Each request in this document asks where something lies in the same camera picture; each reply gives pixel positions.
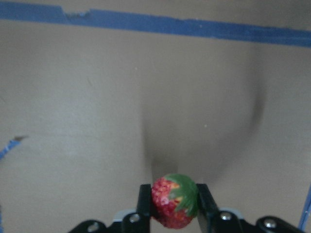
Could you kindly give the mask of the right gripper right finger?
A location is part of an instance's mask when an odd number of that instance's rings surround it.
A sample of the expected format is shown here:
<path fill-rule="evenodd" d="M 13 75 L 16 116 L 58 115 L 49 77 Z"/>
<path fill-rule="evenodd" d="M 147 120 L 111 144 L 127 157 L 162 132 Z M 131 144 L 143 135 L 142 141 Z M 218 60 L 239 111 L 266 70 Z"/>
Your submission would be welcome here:
<path fill-rule="evenodd" d="M 198 183 L 198 223 L 202 233 L 242 233 L 237 212 L 219 208 L 206 184 Z"/>

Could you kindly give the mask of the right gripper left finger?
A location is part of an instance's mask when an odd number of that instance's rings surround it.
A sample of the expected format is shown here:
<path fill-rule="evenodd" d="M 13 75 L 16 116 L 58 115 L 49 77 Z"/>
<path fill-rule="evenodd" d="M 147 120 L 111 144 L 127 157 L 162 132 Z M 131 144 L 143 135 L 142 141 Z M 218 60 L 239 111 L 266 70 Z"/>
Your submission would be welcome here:
<path fill-rule="evenodd" d="M 151 218 L 151 185 L 142 184 L 134 212 L 127 214 L 121 222 L 122 233 L 149 233 Z"/>

